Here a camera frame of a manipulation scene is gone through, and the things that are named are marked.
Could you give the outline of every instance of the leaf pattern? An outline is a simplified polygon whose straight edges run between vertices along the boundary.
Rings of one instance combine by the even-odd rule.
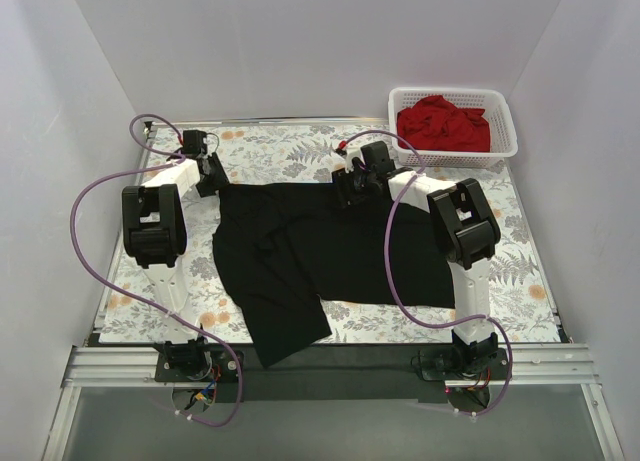
[[[330,182],[331,171],[343,162],[332,153],[338,143],[366,129],[386,129],[372,125],[256,125],[206,130],[220,136],[218,154],[233,183]],[[223,132],[231,135],[222,136]],[[390,140],[384,136],[363,136],[354,144]],[[173,150],[175,135],[158,130],[154,147]],[[151,155],[149,164],[163,158]],[[452,181],[476,178],[482,185],[502,232],[491,263],[490,296],[492,315],[500,319],[507,333],[519,342],[559,341],[553,313],[531,248],[528,230],[504,162],[487,170],[428,168],[428,176]],[[220,222],[218,198],[201,199],[195,190],[182,198],[189,233],[183,258],[185,277],[196,317],[207,314],[207,329],[225,341],[251,342],[242,312],[227,295],[212,260],[211,235]],[[114,282],[130,285],[130,290],[153,296],[147,278],[124,252],[116,260]],[[359,305],[344,301],[322,301],[332,335],[322,343],[425,343],[449,342],[450,330],[423,329],[409,321],[396,306]],[[419,319],[444,323],[454,319],[448,309],[409,307]],[[114,296],[105,313],[102,342],[156,342],[163,339],[164,318],[136,301],[123,302]]]
[[[518,281],[522,285],[527,275],[534,274],[536,270],[533,260],[525,258],[523,253],[518,256],[507,252],[504,256],[496,255],[491,260],[489,279],[503,284],[510,282],[512,286]]]
[[[302,141],[287,155],[287,159],[301,163],[315,163],[316,161],[331,155],[334,148],[329,141]]]

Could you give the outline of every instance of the glass panel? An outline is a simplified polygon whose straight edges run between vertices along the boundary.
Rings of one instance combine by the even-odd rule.
[[[475,423],[412,401],[250,402],[212,429],[159,404],[169,388],[83,388],[64,459],[603,459],[580,386],[513,386]]]

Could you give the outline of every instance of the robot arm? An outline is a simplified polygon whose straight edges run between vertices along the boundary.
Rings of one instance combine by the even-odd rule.
[[[136,259],[149,279],[156,302],[194,325],[197,320],[182,268],[187,231],[180,200],[194,186],[204,197],[228,184],[217,155],[207,157],[206,136],[203,131],[184,131],[181,151],[187,159],[122,192],[127,254]],[[197,338],[195,331],[173,318],[167,317],[166,325],[166,341],[183,344]]]
[[[409,168],[396,169],[381,141],[347,147],[342,154],[346,167],[333,173],[333,182],[343,207],[371,196],[395,200],[409,180],[418,176],[401,202],[431,213],[438,248],[451,269],[456,319],[489,316],[489,260],[500,240],[500,229],[480,184],[474,179],[440,181]],[[453,344],[465,372],[483,368],[498,350],[492,326],[482,320],[455,326]]]

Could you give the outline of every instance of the table surface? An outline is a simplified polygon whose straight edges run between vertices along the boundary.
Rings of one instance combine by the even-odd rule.
[[[82,388],[63,459],[605,459],[579,385],[511,386],[499,409],[477,423],[416,406],[424,407],[415,400],[253,401],[224,429],[206,429],[175,419],[167,388]],[[202,416],[217,421],[230,409],[216,404]]]
[[[331,171],[343,166],[332,149],[349,136],[365,129],[386,129],[383,125],[292,124],[217,127],[192,125],[215,133],[220,139],[218,154],[232,183],[330,182]],[[210,150],[216,142],[210,138]],[[365,136],[370,142],[384,136]],[[164,151],[178,147],[175,134],[159,128],[153,146]],[[148,166],[164,158],[151,154]],[[428,176],[451,181],[476,178],[480,181],[502,231],[490,274],[491,312],[505,327],[513,342],[558,342],[557,327],[546,283],[539,268],[529,229],[523,217],[509,170],[504,161],[490,169],[429,168]],[[192,190],[182,200],[189,236],[184,269],[190,300],[199,321],[209,332],[227,342],[251,342],[242,312],[226,294],[211,252],[211,235],[220,213],[216,196],[201,199]],[[122,249],[113,260],[112,279],[119,286],[152,297],[146,276]],[[429,330],[410,322],[393,306],[360,305],[348,300],[323,301],[332,335],[328,343],[426,343],[450,342],[450,330]],[[408,308],[431,323],[454,319],[449,309]],[[162,315],[151,307],[117,293],[110,293],[100,334],[103,343],[157,342],[163,339]]]

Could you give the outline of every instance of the black t-shirt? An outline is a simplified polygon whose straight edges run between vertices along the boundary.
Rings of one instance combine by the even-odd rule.
[[[331,335],[321,298],[394,304],[383,258],[390,199],[341,209],[333,185],[293,183],[229,185],[219,195],[214,260],[265,367]],[[429,214],[401,204],[390,244],[402,302],[453,308]]]

